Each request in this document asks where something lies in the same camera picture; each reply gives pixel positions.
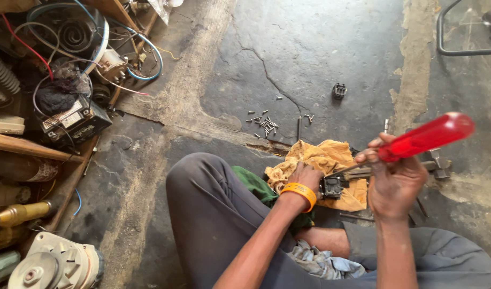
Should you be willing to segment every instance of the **screwdriver handle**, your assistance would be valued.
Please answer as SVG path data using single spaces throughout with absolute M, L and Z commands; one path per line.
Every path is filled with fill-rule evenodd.
M 446 113 L 382 145 L 378 155 L 386 162 L 398 161 L 466 138 L 474 130 L 475 124 L 468 115 Z

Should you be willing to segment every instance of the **battery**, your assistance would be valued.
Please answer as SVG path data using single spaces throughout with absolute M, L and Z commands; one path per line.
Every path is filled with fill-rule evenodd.
M 89 108 L 88 100 L 80 96 L 71 109 L 41 123 L 42 130 L 55 147 L 72 146 L 69 136 L 53 124 L 63 127 L 75 145 L 79 145 L 109 127 L 112 121 L 99 105 L 92 102 Z

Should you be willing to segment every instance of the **green cloth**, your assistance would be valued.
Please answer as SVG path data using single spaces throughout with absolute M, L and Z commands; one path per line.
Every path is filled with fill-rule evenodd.
M 234 166 L 231 167 L 231 169 L 233 172 L 235 172 L 238 179 L 246 186 L 246 188 L 258 198 L 258 200 L 272 209 L 279 195 L 276 194 L 276 192 L 274 192 L 264 180 L 243 167 Z M 295 236 L 301 228 L 313 227 L 314 218 L 315 212 L 313 210 L 311 210 L 309 213 L 301 213 L 294 219 L 288 230 L 292 236 Z

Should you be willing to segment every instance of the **hammer head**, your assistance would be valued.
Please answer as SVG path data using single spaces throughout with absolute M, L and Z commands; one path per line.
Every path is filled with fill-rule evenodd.
M 436 169 L 434 170 L 435 178 L 448 178 L 450 177 L 450 162 L 449 160 L 441 156 L 441 148 L 432 149 L 427 151 L 427 155 L 435 162 Z

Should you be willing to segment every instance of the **yellow wire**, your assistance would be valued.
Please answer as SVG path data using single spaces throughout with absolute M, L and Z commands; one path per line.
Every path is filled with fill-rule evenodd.
M 48 193 L 46 193 L 44 195 L 44 197 L 42 197 L 39 201 L 42 201 L 43 199 L 45 199 L 49 195 L 49 193 L 51 193 L 51 191 L 53 190 L 53 187 L 55 186 L 55 183 L 56 183 L 56 179 L 53 181 L 53 185 L 51 185 L 51 188 L 49 189 Z
M 155 45 L 155 47 L 156 47 L 156 48 L 158 48 L 158 49 L 160 49 L 160 50 L 162 50 L 162 51 L 164 51 L 164 52 L 169 52 L 169 53 L 171 54 L 172 59 L 174 59 L 174 60 L 181 59 L 181 57 L 180 57 L 180 58 L 176 58 L 176 57 L 174 57 L 174 55 L 172 55 L 172 52 L 170 52 L 170 51 L 168 51 L 168 50 L 161 49 L 161 48 L 159 48 L 159 47 L 158 47 L 158 46 L 156 46 L 156 45 Z

